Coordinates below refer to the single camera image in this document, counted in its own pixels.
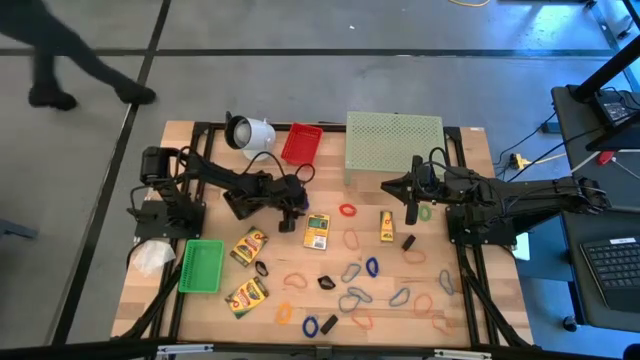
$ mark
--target wooden tabletop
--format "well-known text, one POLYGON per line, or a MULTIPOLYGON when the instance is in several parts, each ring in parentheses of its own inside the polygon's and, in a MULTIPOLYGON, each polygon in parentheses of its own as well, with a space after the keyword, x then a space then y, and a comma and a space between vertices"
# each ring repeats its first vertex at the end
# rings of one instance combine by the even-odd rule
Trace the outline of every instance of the wooden tabletop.
MULTIPOLYGON (((168 122, 162 146, 180 148, 188 145, 192 128, 193 122, 168 122)), ((492 177, 493 167, 484 129, 461 128, 461 134, 467 167, 484 176, 492 177)), ((279 132, 274 154, 281 153, 285 140, 286 133, 279 132)), ((236 172, 241 172, 247 166, 249 161, 242 152, 232 150, 226 145, 222 131, 216 132, 213 144, 211 160, 215 163, 236 172)), ((200 144, 200 153, 203 146, 203 143, 200 144)), ((381 181, 397 178, 401 174, 355 173, 351 185, 345 186, 344 149, 344 133, 325 132, 314 161, 315 178, 306 186, 310 202, 307 213, 331 216, 326 251, 302 246, 305 220, 299 219, 296 231, 288 234, 278 232, 278 222, 282 215, 274 209, 263 209, 248 219, 238 221, 221 196, 223 190, 209 185, 205 187, 204 199, 208 210, 202 239, 223 240, 225 252, 228 253, 251 226, 256 226, 269 236, 270 240, 259 253, 258 259, 265 262, 269 269, 269 275, 261 280, 270 295, 247 315, 236 319, 224 297, 256 276, 256 272, 253 264, 244 268, 226 255, 220 292, 213 295, 185 296, 179 340, 430 347, 470 345, 460 272, 455 248, 448 241, 444 205, 429 204, 433 215, 428 222, 418 221, 413 226, 405 225, 405 207, 400 201, 380 190, 381 181), (343 203, 355 205, 357 215, 351 218, 342 216, 338 206, 343 203), (393 243, 381 243, 379 240, 381 210, 393 212, 396 227, 393 243), (360 244, 358 250, 349 250, 343 243, 346 229, 354 229, 357 233, 360 244), (416 236, 411 249, 424 251, 427 255, 425 262, 409 264, 403 259, 401 245, 409 234, 416 236), (380 263, 380 274, 375 279, 367 275, 364 267, 364 262, 372 256, 380 263), (353 281, 345 284, 340 280, 340 275, 344 273, 347 265, 353 262, 361 264, 362 271, 353 281), (438 283, 438 275, 443 269, 451 274, 455 288, 452 296, 447 295, 438 283), (292 272, 302 273, 308 287, 297 289, 284 285, 284 277, 292 272), (320 289, 316 279, 322 275, 329 275, 336 283, 336 288, 320 289), (338 309, 338 299, 347 293, 349 286, 360 287, 373 297, 372 303, 361 302, 358 306, 358 309, 366 309, 371 315, 372 329, 361 329, 353 322, 351 314, 343 314, 338 309), (408 287, 411 291, 409 302, 400 307, 390 307, 389 299, 403 287, 408 287), (420 294, 428 294, 433 305, 425 314, 424 310, 429 307, 429 300, 422 297, 417 303, 416 315, 414 300, 420 294), (278 307, 283 302, 289 302, 293 307, 291 321, 286 325, 280 325, 275 321, 278 307), (335 314, 339 320, 327 335, 319 333, 313 339, 303 335, 301 324, 305 317, 317 315, 322 325, 331 314, 335 314)), ((285 173, 296 170, 295 166, 288 166, 284 161, 283 166, 285 173)), ((277 166, 272 160, 256 162, 252 168, 253 171, 260 169, 278 176, 277 166)), ((183 247, 184 241, 179 245, 180 249, 183 247)), ((484 246, 483 250, 492 299, 520 336, 531 341, 531 331, 513 258, 497 246, 484 246)), ((159 282, 159 273, 145 278, 135 266, 129 268, 112 330, 113 335, 122 334, 133 325, 156 295, 159 282)), ((174 298, 175 295, 172 294, 165 306, 161 334, 168 333, 174 298)), ((481 339, 486 342, 482 306, 477 299, 475 303, 481 339)), ((367 322, 365 317, 358 317, 357 320, 367 322)))

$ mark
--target green plastic basket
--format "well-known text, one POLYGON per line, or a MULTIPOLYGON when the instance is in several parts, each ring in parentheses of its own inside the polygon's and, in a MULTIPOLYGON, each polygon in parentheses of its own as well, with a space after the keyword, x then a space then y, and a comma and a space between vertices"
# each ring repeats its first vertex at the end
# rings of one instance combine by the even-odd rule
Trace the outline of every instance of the green plastic basket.
POLYGON ((217 293, 223 260, 223 241, 187 241, 178 290, 182 293, 217 293))

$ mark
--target gray floor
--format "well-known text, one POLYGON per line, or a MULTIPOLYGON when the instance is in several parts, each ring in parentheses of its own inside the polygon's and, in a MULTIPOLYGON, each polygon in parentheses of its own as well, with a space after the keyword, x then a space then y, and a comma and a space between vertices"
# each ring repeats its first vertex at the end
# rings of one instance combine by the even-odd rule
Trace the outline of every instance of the gray floor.
MULTIPOLYGON (((94 47, 146 47, 160 8, 152 0, 48 3, 94 47)), ((599 4, 615 28, 624 7, 618 1, 599 4)), ((0 48, 17 46, 0 38, 0 48)), ((579 5, 495 0, 477 9, 445 0, 174 0, 160 39, 160 48, 297 47, 608 49, 593 16, 579 5)), ((106 61, 135 77, 142 58, 106 61)), ((158 143, 166 121, 222 121, 226 110, 298 122, 344 122, 349 110, 437 115, 445 125, 487 128, 497 159, 551 115, 553 86, 580 83, 605 61, 156 57, 148 84, 160 99, 136 117, 70 340, 109 336, 134 229, 124 211, 128 191, 138 185, 142 149, 158 143)), ((27 58, 0 57, 0 218, 40 231, 35 241, 0 241, 0 348, 45 341, 126 110, 109 88, 66 59, 58 68, 65 89, 81 103, 70 113, 29 108, 27 58)), ((623 77, 612 85, 629 87, 623 77)), ((538 134, 517 151, 534 159, 559 141, 538 134)), ((561 159, 522 179, 567 173, 561 159)), ((522 284, 535 340, 546 349, 620 356, 624 346, 640 341, 637 334, 590 327, 567 333, 558 325, 571 312, 568 294, 562 301, 555 296, 560 285, 530 279, 522 284), (558 305, 544 306, 549 299, 558 305), (593 341, 602 336, 617 345, 593 341)))

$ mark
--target yellow crayon box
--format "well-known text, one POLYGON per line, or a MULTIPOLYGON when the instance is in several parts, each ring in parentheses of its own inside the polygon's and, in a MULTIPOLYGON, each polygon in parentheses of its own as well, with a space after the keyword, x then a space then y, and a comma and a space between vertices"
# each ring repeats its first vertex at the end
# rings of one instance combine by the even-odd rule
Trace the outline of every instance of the yellow crayon box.
POLYGON ((304 232, 305 247, 327 250, 329 238, 329 215, 312 214, 307 219, 307 230, 304 232))
POLYGON ((229 294, 224 301, 229 304, 236 319, 240 319, 251 311, 251 309, 263 302, 268 296, 269 292, 256 276, 229 294))
POLYGON ((393 214, 391 211, 380 211, 380 241, 393 241, 393 214))
POLYGON ((269 241, 267 235, 252 226, 249 232, 238 240, 238 243, 231 249, 229 255, 242 264, 242 266, 247 267, 247 265, 258 256, 258 253, 267 241, 269 241))

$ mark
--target keyboard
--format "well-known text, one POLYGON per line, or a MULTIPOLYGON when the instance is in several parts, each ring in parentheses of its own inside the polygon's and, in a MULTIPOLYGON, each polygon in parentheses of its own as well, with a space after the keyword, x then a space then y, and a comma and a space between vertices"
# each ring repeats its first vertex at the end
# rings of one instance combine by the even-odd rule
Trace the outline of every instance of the keyboard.
POLYGON ((612 239, 580 247, 607 307, 640 313, 640 241, 612 239))

